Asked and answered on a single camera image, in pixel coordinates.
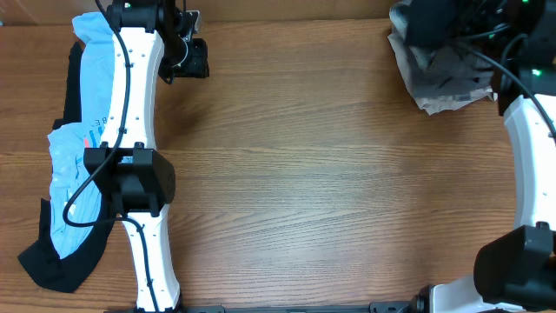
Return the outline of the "black t-shirt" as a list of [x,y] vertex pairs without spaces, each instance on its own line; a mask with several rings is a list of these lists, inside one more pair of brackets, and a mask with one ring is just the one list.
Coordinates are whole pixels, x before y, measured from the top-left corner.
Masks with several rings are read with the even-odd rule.
[[491,1],[415,0],[407,8],[405,43],[438,49],[454,40],[475,39],[503,27]]

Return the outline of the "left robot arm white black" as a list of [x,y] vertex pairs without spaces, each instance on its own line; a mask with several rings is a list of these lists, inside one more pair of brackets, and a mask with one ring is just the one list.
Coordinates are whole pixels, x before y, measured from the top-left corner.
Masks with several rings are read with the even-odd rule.
[[156,83],[209,77],[201,14],[174,0],[114,1],[114,78],[108,122],[84,165],[108,203],[108,220],[126,229],[137,281],[135,312],[182,312],[169,243],[175,169],[156,149]]

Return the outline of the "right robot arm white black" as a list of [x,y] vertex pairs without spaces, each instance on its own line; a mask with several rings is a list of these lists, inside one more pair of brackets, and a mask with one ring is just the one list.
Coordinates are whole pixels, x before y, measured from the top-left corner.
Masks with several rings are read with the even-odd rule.
[[415,312],[520,312],[555,306],[555,3],[416,1],[407,42],[447,46],[493,70],[513,149],[513,229],[483,246],[473,273],[425,288]]

